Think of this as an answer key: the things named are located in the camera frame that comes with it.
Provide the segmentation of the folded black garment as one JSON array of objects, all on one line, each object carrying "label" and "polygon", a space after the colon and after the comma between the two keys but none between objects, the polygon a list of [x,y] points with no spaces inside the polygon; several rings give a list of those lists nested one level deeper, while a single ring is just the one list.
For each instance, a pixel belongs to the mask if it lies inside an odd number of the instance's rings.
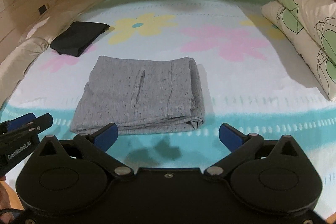
[{"label": "folded black garment", "polygon": [[50,48],[59,55],[79,57],[97,37],[109,28],[110,26],[104,23],[72,22],[51,42]]}]

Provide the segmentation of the grey speckled pants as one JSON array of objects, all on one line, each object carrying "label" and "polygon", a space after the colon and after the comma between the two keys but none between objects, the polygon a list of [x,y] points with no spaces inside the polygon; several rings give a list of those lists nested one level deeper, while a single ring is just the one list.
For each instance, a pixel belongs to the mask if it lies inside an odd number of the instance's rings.
[{"label": "grey speckled pants", "polygon": [[113,122],[122,135],[197,130],[205,104],[197,64],[100,56],[78,102],[70,130],[93,133]]}]

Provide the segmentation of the beige quilt at bedside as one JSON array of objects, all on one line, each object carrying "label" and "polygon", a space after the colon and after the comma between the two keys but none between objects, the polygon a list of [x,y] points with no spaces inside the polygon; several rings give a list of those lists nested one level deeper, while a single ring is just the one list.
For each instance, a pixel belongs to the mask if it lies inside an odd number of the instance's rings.
[{"label": "beige quilt at bedside", "polygon": [[62,0],[30,25],[17,47],[1,58],[1,105],[24,78],[28,67],[75,19],[103,0]]}]

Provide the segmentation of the black wall outlet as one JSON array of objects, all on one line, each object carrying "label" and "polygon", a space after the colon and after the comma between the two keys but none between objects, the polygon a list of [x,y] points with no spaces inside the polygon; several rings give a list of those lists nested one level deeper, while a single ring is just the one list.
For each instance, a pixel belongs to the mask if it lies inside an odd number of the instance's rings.
[{"label": "black wall outlet", "polygon": [[39,14],[43,15],[47,11],[46,5],[42,5],[38,8]]}]

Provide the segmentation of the cream leaf-print pillow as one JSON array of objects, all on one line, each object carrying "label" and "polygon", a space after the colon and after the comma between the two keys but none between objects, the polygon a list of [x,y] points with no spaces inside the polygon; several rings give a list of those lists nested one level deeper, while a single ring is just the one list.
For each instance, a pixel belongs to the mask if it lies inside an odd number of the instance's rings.
[{"label": "cream leaf-print pillow", "polygon": [[335,101],[335,0],[274,0],[261,12],[294,45]]}]

